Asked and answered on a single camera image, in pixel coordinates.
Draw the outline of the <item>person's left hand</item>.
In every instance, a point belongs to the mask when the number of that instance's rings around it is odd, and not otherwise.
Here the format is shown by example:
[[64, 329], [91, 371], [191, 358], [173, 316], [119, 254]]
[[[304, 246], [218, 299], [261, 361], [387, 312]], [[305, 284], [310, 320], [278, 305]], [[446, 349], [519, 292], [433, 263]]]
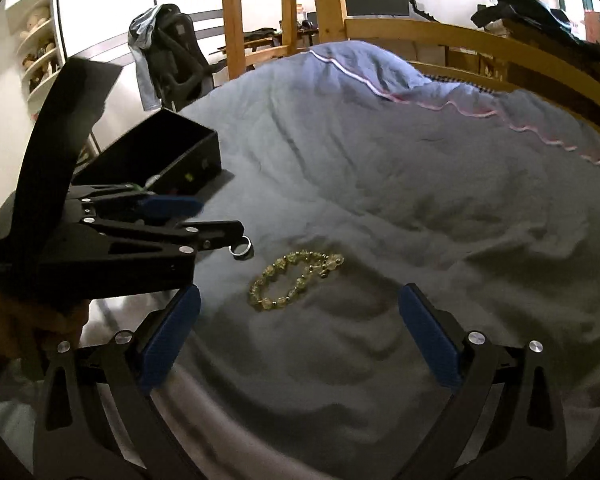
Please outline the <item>person's left hand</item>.
[[31, 337], [42, 346], [56, 347], [63, 341], [79, 344], [88, 321], [90, 300], [69, 304], [69, 313], [54, 313], [38, 306], [20, 304], [0, 292], [0, 356], [15, 359], [26, 352]]

